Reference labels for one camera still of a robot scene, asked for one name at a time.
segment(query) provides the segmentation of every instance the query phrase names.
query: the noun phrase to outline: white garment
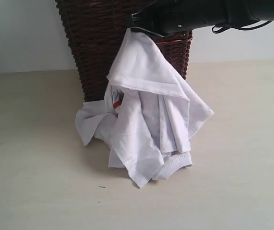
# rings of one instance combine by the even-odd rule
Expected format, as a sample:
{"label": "white garment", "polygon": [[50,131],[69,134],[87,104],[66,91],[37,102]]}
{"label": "white garment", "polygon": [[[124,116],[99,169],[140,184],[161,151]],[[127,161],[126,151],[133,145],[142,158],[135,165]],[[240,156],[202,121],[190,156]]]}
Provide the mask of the white garment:
{"label": "white garment", "polygon": [[[77,113],[83,143],[105,141],[109,167],[126,167],[139,187],[191,166],[189,140],[213,112],[156,44],[127,30],[107,78],[105,101],[84,103]],[[115,111],[119,93],[124,96]]]}

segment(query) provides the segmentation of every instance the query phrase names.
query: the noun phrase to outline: black device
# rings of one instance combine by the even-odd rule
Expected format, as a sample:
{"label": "black device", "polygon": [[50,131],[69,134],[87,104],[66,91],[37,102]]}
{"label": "black device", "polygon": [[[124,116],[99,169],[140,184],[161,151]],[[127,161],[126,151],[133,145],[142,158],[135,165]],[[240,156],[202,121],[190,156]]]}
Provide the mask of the black device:
{"label": "black device", "polygon": [[[267,21],[250,28],[246,26]],[[252,30],[274,21],[274,0],[157,0],[133,14],[129,26],[161,37],[214,26],[215,34],[230,28]]]}

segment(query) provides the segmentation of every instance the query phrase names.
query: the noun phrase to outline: black cord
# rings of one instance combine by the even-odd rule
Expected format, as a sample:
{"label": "black cord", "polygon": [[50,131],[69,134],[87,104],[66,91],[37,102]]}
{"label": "black cord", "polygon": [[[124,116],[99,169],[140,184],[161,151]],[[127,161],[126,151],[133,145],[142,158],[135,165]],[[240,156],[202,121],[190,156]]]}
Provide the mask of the black cord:
{"label": "black cord", "polygon": [[267,21],[267,22],[265,22],[263,24],[257,25],[255,27],[249,27],[249,28],[243,28],[243,27],[233,26],[233,25],[228,25],[227,27],[222,27],[221,28],[221,27],[215,25],[212,28],[212,31],[213,31],[214,34],[220,34],[220,33],[224,32],[224,31],[232,29],[232,28],[233,29],[237,29],[237,30],[242,30],[242,31],[250,31],[250,30],[256,30],[256,29],[262,28],[262,27],[270,24],[271,22],[272,21]]}

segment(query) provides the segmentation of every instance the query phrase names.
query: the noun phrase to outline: wooden surface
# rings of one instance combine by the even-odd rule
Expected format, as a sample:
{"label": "wooden surface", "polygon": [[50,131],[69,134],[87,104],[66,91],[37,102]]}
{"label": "wooden surface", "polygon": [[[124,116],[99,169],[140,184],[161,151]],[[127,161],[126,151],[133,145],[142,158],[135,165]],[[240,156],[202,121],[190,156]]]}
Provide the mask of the wooden surface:
{"label": "wooden surface", "polygon": [[215,111],[194,166],[140,190],[82,146],[76,71],[0,75],[0,230],[274,230],[274,61],[191,65],[188,82]]}

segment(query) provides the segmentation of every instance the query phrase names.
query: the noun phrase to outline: brown wicker basket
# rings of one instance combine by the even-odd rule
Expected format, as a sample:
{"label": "brown wicker basket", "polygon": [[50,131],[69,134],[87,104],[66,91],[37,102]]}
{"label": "brown wicker basket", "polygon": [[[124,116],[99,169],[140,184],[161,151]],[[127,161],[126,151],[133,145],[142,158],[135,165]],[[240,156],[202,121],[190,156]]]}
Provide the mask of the brown wicker basket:
{"label": "brown wicker basket", "polygon": [[[102,100],[107,86],[106,76],[126,31],[127,16],[155,0],[55,1],[79,71],[84,100]],[[192,31],[152,39],[185,78]]]}

